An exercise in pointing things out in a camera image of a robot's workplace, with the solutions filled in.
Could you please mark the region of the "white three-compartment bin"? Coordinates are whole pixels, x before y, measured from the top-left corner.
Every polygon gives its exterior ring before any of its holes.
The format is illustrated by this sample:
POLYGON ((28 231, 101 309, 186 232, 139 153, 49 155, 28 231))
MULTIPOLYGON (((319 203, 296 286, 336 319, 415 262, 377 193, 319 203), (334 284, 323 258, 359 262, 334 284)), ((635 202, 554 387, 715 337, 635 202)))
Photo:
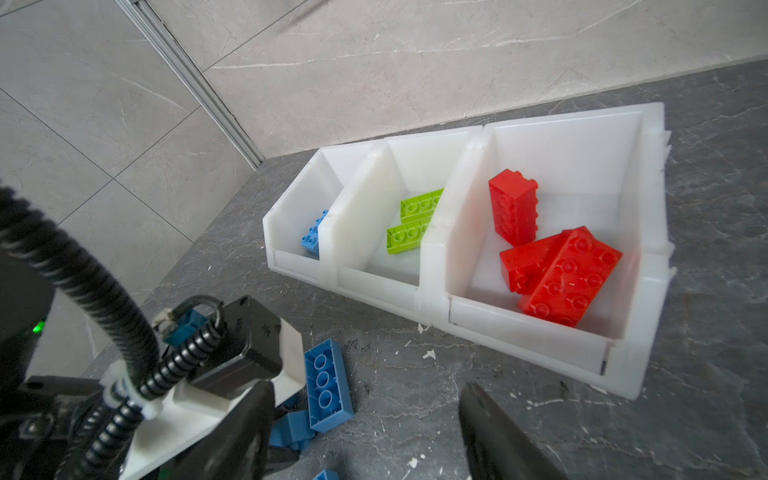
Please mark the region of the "white three-compartment bin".
POLYGON ((675 269, 662 103, 523 118, 319 149, 263 219, 272 271, 639 396, 675 269), (488 182, 538 183, 538 235, 586 227, 623 253, 574 328, 523 314, 501 273, 488 182), (390 255, 402 200, 442 189, 420 247, 390 255), (319 226, 319 257, 301 246, 319 226))

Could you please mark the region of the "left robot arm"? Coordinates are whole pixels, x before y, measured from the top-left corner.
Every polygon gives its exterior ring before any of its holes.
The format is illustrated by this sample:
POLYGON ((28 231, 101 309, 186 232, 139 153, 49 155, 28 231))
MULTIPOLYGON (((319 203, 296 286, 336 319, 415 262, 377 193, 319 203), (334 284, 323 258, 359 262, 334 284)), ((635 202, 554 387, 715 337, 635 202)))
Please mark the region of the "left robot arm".
POLYGON ((101 396, 96 380, 27 375, 55 287, 1 253, 1 477, 52 479, 101 396))

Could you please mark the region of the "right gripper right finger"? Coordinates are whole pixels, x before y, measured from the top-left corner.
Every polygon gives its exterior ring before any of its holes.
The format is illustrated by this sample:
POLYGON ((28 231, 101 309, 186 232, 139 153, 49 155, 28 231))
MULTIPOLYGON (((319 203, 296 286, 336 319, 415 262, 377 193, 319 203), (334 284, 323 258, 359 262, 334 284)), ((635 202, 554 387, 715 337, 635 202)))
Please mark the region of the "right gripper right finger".
POLYGON ((478 384, 462 388, 458 412, 474 480, 566 477, 478 384))

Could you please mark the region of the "red lego brick bottom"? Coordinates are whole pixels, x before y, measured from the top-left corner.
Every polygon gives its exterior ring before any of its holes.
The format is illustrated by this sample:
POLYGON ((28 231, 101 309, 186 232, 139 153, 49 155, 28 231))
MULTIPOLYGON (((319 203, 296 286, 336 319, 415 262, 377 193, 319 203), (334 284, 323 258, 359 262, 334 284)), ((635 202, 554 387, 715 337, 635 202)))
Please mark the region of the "red lego brick bottom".
POLYGON ((622 256, 584 226, 564 231, 548 252, 532 292, 517 306, 526 315, 575 327, 622 256))

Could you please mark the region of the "red lego brick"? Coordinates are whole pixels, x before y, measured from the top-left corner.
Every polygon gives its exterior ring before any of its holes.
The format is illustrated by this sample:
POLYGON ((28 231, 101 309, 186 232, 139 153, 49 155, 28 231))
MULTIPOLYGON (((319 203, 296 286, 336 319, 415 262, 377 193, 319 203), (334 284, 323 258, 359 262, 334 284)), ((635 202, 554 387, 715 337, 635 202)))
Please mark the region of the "red lego brick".
POLYGON ((570 233, 570 230, 564 230, 560 234, 502 251, 501 273, 509 290, 521 295, 531 294, 570 233))
POLYGON ((532 292, 517 306, 526 315, 575 327, 622 256, 584 226, 564 231, 548 252, 532 292))
POLYGON ((505 169, 489 182, 494 228, 514 247, 531 243, 537 232, 538 183, 505 169))

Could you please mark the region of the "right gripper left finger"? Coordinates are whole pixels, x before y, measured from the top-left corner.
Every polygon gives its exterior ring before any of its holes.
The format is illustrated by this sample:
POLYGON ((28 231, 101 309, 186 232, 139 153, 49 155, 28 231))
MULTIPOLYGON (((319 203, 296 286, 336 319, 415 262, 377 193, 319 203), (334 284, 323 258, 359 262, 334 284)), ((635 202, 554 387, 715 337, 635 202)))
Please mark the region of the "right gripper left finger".
POLYGON ((261 479, 275 410, 273 384, 255 384, 219 425, 171 470, 170 477, 261 479))

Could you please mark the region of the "green lego brick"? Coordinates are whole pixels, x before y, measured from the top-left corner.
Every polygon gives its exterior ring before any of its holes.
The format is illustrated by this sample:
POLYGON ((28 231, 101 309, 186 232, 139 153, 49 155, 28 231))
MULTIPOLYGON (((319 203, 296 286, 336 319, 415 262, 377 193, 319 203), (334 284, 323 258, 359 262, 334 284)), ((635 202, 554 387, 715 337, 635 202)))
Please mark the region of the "green lego brick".
POLYGON ((386 249, 390 255, 400 254, 420 247, 430 218, 423 218, 391 227, 386 234, 386 249))
POLYGON ((443 190, 435 190, 411 197, 400 202, 400 220, 402 223, 430 218, 442 196, 443 190))

